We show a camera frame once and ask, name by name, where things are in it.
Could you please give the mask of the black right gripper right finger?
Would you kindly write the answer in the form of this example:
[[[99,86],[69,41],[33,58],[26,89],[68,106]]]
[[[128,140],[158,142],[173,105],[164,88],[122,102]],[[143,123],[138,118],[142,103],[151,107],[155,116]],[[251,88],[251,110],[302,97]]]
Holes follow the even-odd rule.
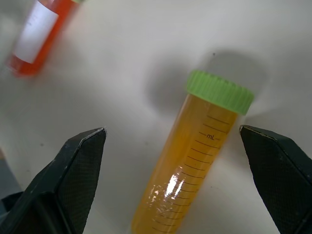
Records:
[[[312,234],[312,159],[291,139],[242,125],[254,184],[280,234]]]

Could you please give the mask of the red test tube white label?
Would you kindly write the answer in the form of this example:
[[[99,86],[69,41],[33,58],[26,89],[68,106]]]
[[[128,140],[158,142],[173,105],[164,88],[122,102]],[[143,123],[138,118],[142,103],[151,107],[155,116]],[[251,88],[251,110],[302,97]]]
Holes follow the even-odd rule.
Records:
[[[28,77],[38,73],[64,25],[84,1],[35,0],[8,59],[14,75]]]

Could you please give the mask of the yellow test tube green cap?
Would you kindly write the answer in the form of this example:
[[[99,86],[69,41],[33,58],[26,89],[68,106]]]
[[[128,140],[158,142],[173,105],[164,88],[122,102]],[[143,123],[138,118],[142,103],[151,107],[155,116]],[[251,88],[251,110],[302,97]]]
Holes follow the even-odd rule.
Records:
[[[131,234],[176,234],[237,117],[254,99],[249,89],[199,70],[191,72],[186,91]]]

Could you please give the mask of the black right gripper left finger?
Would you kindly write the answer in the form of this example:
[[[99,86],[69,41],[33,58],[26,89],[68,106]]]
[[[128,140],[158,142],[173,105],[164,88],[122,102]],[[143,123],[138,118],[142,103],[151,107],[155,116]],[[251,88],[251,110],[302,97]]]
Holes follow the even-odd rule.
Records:
[[[0,199],[0,234],[83,234],[106,135],[96,128],[68,139],[24,191]]]

